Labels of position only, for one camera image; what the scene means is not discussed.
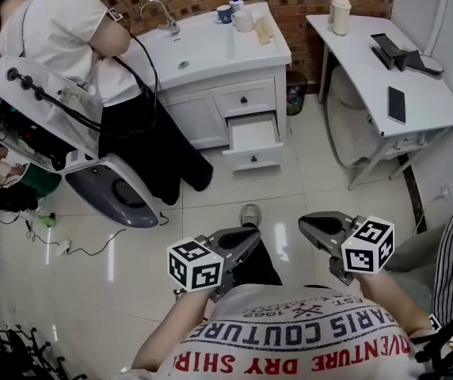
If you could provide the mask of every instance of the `black pants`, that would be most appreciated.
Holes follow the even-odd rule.
[[[271,257],[269,256],[264,242],[260,241],[249,258],[237,266],[234,270],[234,287],[241,284],[265,284],[273,286],[282,286],[280,276],[272,266]]]
[[[169,113],[158,102],[154,112],[153,95],[140,96],[104,108],[102,127],[119,133],[147,131],[125,139],[102,135],[100,156],[114,153],[127,162],[144,181],[154,197],[172,205],[179,199],[181,179],[198,192],[212,179],[212,166],[182,135]]]

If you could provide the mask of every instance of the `trash bin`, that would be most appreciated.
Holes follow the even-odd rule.
[[[300,72],[287,72],[287,115],[295,116],[303,110],[307,79]]]
[[[59,174],[50,173],[33,164],[28,165],[26,173],[20,180],[20,183],[34,188],[39,197],[51,194],[58,188],[60,182],[61,176]]]

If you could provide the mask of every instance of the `thermos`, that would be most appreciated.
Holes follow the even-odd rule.
[[[348,19],[352,4],[349,0],[332,0],[330,4],[329,23],[334,34],[345,36],[348,33]]]

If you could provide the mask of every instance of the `white tile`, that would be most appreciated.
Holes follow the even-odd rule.
[[[121,232],[104,252],[51,255],[53,286],[76,299],[134,317],[164,318],[175,298],[166,273],[166,247],[182,239],[181,210],[168,210],[169,223],[152,230]],[[100,215],[62,217],[54,238],[72,239],[71,251],[100,250],[122,227]]]
[[[359,170],[346,169],[338,161],[318,95],[307,95],[300,114],[288,119],[291,127],[288,144],[298,157],[304,191],[347,187]],[[397,159],[381,161],[363,183],[388,179],[397,167]]]
[[[203,154],[214,167],[212,182],[203,192],[185,183],[183,207],[199,207],[291,196],[303,192],[297,159],[284,147],[280,166],[234,172],[223,156],[225,148],[205,150]]]
[[[403,178],[362,184],[355,190],[336,188],[306,193],[307,213],[340,211],[356,217],[375,215],[395,225],[395,244],[409,238],[415,227],[413,209]],[[344,290],[346,287],[329,273],[329,256],[313,247],[316,284]]]
[[[283,284],[313,284],[311,244],[297,226],[299,218],[306,214],[303,196],[264,199],[254,203],[262,213],[262,240]],[[217,230],[239,226],[239,211],[244,204],[185,208],[184,236],[211,235]]]
[[[45,199],[40,215],[92,215],[97,214],[86,201],[81,199],[70,186],[61,180],[58,188]]]
[[[10,218],[0,214],[2,221]],[[9,226],[0,223],[0,318],[7,325],[45,332],[54,313],[51,266],[46,264],[46,246],[28,240],[26,232],[22,219]]]
[[[131,317],[87,302],[56,295],[56,355],[64,355],[74,375],[112,378],[130,367],[142,343],[159,322]]]

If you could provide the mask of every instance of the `cabinet door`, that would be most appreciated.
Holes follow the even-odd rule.
[[[228,132],[208,92],[162,101],[173,120],[196,149],[228,144]]]

